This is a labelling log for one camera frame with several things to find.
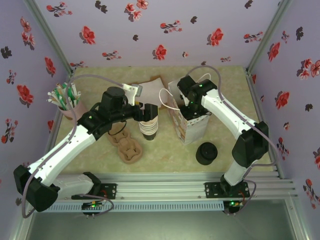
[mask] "black and white cup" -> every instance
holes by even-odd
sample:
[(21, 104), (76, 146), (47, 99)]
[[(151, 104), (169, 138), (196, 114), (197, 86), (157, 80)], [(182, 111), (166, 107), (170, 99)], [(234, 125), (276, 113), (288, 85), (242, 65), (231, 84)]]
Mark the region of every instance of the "black and white cup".
[(146, 140), (153, 140), (158, 131), (158, 116), (150, 121), (140, 121), (139, 128)]

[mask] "floral wallpaper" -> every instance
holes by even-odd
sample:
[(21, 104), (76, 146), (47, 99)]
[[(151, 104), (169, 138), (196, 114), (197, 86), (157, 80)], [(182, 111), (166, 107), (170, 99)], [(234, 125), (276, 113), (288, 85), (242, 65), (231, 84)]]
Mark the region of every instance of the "floral wallpaper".
[(281, 168), (298, 190), (310, 239), (320, 236), (319, 6), (318, 0), (293, 1), (252, 73)]
[(71, 67), (247, 67), (279, 0), (35, 2)]
[(23, 1), (3, 0), (0, 22), (0, 238), (7, 240), (21, 218), (13, 171), (44, 155), (57, 111), (47, 92), (67, 72)]

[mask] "black bracket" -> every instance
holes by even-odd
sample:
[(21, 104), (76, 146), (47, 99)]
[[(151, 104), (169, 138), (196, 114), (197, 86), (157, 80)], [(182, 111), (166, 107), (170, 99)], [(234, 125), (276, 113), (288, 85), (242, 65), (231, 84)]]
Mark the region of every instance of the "black bracket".
[[(106, 198), (110, 200), (116, 199), (117, 194), (117, 184), (115, 183), (101, 183), (99, 191), (94, 194), (95, 196), (104, 197), (106, 194)], [(71, 197), (72, 200), (91, 200), (95, 199), (88, 196), (79, 196), (79, 195), (73, 195)]]
[(250, 192), (248, 188), (248, 183), (242, 181), (236, 185), (237, 190), (232, 191), (232, 193), (226, 193), (221, 187), (221, 182), (206, 182), (204, 184), (205, 196), (207, 199), (225, 199), (225, 198), (248, 198), (250, 197)]

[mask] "pen holder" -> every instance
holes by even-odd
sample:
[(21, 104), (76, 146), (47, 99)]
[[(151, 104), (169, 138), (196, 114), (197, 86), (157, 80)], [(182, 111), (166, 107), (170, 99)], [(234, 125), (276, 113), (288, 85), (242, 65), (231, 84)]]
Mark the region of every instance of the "pen holder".
[[(73, 114), (71, 112), (71, 110), (62, 110), (60, 107), (58, 107), (60, 112), (62, 112), (62, 114), (66, 117), (66, 119), (68, 120), (72, 120), (73, 119)], [(78, 104), (75, 106), (75, 108), (73, 108), (74, 112), (75, 112), (75, 116), (76, 116), (76, 120), (78, 121), (82, 115), (84, 113), (86, 113), (88, 110), (86, 108), (86, 106), (82, 103), (82, 101), (79, 101)]]

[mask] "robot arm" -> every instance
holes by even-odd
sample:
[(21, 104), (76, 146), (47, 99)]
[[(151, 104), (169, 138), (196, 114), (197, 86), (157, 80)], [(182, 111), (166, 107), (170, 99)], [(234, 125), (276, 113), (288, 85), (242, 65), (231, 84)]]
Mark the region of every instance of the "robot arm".
[[(38, 212), (49, 208), (57, 199), (78, 194), (96, 196), (100, 192), (101, 181), (90, 172), (69, 178), (57, 178), (57, 176), (82, 150), (110, 131), (113, 123), (124, 122), (127, 119), (147, 122), (158, 115), (158, 106), (145, 104), (144, 110), (141, 110), (142, 105), (135, 105), (135, 97), (141, 94), (141, 86), (124, 84), (123, 89), (109, 87), (103, 93), (101, 102), (95, 104), (77, 121), (72, 139), (69, 138), (73, 130), (50, 152), (28, 168), (20, 165), (14, 170), (13, 175), (20, 194), (23, 194), (32, 173), (38, 170), (26, 194), (26, 200)], [(40, 167), (50, 155), (52, 157)]]
[(242, 182), (247, 170), (269, 150), (268, 142), (257, 132), (251, 129), (242, 119), (239, 118), (224, 102), (227, 102), (246, 122), (257, 127), (268, 136), (268, 126), (262, 121), (256, 123), (226, 98), (220, 97), (218, 87), (206, 79), (196, 83), (190, 76), (183, 77), (177, 84), (185, 105), (190, 111), (203, 112), (204, 109), (216, 115), (225, 126), (231, 131), (236, 143), (232, 150), (234, 161), (228, 171), (221, 178), (221, 188), (229, 193)]

